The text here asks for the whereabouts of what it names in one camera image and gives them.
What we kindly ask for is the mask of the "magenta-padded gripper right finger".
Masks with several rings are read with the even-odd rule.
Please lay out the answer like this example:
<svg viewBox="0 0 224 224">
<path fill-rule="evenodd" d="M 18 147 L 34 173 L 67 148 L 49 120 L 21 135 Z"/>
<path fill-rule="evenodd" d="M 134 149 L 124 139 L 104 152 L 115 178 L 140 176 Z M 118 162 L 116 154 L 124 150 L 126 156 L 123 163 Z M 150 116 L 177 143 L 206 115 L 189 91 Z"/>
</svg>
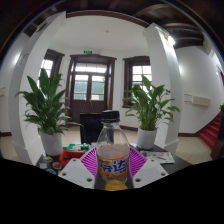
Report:
<svg viewBox="0 0 224 224">
<path fill-rule="evenodd" d="M 155 159 L 147 159 L 139 151 L 131 148 L 129 158 L 129 189 L 141 188 L 168 176 L 166 170 Z"/>
</svg>

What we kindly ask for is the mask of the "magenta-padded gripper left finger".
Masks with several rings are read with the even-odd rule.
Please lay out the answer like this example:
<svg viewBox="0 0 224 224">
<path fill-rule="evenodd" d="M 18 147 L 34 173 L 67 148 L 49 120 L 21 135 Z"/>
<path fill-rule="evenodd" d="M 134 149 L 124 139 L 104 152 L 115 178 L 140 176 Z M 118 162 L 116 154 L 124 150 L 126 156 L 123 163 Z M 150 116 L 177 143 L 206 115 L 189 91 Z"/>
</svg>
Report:
<svg viewBox="0 0 224 224">
<path fill-rule="evenodd" d="M 93 189 L 97 175 L 96 149 L 86 153 L 64 151 L 59 157 L 63 166 L 59 176 L 84 188 Z"/>
</svg>

